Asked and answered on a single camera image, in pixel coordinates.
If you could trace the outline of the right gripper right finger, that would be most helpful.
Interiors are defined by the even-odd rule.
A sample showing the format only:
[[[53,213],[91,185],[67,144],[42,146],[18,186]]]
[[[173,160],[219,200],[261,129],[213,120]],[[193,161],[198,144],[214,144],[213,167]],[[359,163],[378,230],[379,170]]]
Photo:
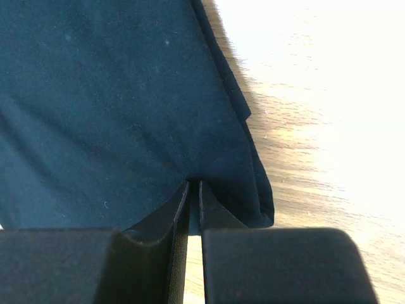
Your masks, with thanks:
[[[376,303],[354,241],[333,228],[250,229],[199,185],[206,303]]]

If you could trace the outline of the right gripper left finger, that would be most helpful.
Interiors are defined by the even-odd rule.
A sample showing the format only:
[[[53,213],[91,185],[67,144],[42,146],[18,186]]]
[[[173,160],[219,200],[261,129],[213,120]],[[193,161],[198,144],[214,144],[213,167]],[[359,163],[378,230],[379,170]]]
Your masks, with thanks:
[[[2,303],[181,303],[190,185],[126,231],[1,232]]]

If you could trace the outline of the black t shirt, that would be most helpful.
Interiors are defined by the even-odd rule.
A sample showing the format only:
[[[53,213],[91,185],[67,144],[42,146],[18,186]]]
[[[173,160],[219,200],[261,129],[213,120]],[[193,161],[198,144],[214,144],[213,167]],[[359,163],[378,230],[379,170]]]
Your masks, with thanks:
[[[1,226],[125,230],[192,180],[272,226],[250,113],[200,1],[2,1]]]

